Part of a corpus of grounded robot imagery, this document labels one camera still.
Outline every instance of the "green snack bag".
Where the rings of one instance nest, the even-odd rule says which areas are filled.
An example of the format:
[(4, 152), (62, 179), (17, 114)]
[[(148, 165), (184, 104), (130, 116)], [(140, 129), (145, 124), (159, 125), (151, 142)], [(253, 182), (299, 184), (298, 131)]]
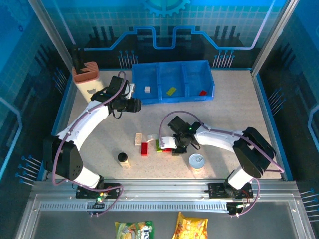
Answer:
[(140, 223), (115, 222), (115, 239), (154, 239), (154, 227), (151, 221)]

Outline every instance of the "glass panel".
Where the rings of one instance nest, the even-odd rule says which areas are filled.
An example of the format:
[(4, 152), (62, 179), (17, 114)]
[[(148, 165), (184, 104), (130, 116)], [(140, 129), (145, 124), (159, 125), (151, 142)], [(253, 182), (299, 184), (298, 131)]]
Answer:
[(319, 2), (300, 0), (260, 76), (296, 180), (318, 178)]
[(69, 73), (27, 1), (0, 1), (0, 22), (0, 237), (11, 239)]
[(214, 68), (250, 68), (285, 2), (43, 1), (65, 44), (85, 48), (100, 68), (202, 59)]

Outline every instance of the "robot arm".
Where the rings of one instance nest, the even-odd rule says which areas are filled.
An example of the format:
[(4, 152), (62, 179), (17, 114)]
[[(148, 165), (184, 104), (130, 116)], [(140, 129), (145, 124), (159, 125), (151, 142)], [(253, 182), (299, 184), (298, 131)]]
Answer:
[(225, 181), (225, 187), (231, 191), (241, 190), (253, 178), (261, 178), (270, 164), (268, 159), (243, 139), (244, 137), (261, 148), (271, 159), (275, 157), (273, 148), (252, 127), (248, 127), (245, 131), (228, 132), (207, 125), (203, 127), (199, 122), (190, 125), (178, 116), (168, 126), (175, 134), (174, 137), (162, 138), (163, 149), (173, 148), (173, 152), (185, 153), (189, 145), (212, 145), (236, 154), (240, 166)]
[[(72, 133), (68, 136), (63, 144), (58, 158), (56, 174), (89, 188), (101, 188), (104, 178), (96, 173), (91, 172), (83, 165), (79, 151), (83, 142), (95, 129), (95, 127), (108, 115), (111, 113), (114, 114), (115, 110), (121, 112), (120, 115), (122, 115), (122, 112), (140, 111), (141, 101), (139, 99), (131, 98), (132, 92), (134, 91), (134, 84), (130, 84), (128, 81), (126, 81), (122, 92), (113, 100), (91, 112), (89, 111), (91, 108), (113, 96), (120, 89), (122, 81), (122, 78), (113, 76), (108, 87), (92, 96), (88, 106), (78, 118), (82, 116), (84, 117), (74, 127)], [(57, 136), (50, 136), (45, 139), (43, 146), (43, 160), (44, 168), (46, 170), (52, 172), (53, 162), (58, 147), (66, 134), (69, 134), (70, 128), (77, 121), (77, 119), (65, 130), (58, 133)]]

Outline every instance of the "small can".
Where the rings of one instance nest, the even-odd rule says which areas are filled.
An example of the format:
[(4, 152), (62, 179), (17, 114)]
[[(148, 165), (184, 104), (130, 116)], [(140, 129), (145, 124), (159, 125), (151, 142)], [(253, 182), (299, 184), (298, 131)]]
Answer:
[(118, 161), (119, 161), (120, 165), (123, 168), (129, 168), (130, 167), (128, 156), (126, 155), (126, 153), (120, 153), (118, 155)]
[(204, 157), (198, 153), (192, 154), (188, 162), (193, 172), (199, 172), (205, 165)]

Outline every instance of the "gray floor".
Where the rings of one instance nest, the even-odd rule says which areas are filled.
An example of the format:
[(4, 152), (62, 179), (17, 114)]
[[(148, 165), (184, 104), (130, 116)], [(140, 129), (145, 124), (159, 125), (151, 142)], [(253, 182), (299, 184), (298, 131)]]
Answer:
[[(90, 218), (86, 212), (40, 212), (33, 239), (114, 239), (114, 222), (153, 221), (156, 239), (172, 238), (177, 212), (109, 212)], [(257, 203), (241, 218), (227, 214), (185, 212), (186, 217), (208, 218), (209, 239), (297, 239), (289, 206)]]
[[(118, 72), (103, 71), (100, 77), (106, 82)], [(186, 102), (175, 104), (145, 105), (138, 113), (123, 113), (120, 119), (110, 115), (102, 121), (84, 142), (80, 154), (84, 164), (90, 170), (105, 178), (115, 179), (182, 179), (182, 178), (226, 178), (239, 166), (235, 154), (226, 150), (203, 146), (200, 151), (189, 147), (183, 156), (167, 155), (155, 152), (154, 142), (148, 145), (148, 156), (140, 156), (140, 147), (134, 146), (135, 133), (158, 133), (160, 122), (165, 115), (175, 110), (185, 110), (196, 114), (204, 123), (227, 130), (245, 130), (255, 127), (269, 141), (265, 122), (253, 86), (249, 71), (212, 71), (215, 81), (215, 98), (205, 102)], [(83, 112), (87, 102), (78, 91), (73, 105), (70, 121)], [(188, 115), (179, 115), (192, 124), (194, 119)], [(171, 136), (166, 126), (174, 116), (164, 124), (163, 135)], [(123, 169), (117, 163), (117, 155), (125, 152), (129, 157), (130, 169)], [(188, 168), (188, 158), (198, 152), (206, 159), (204, 169), (193, 173)], [(263, 178), (280, 178), (279, 173), (267, 172)]]

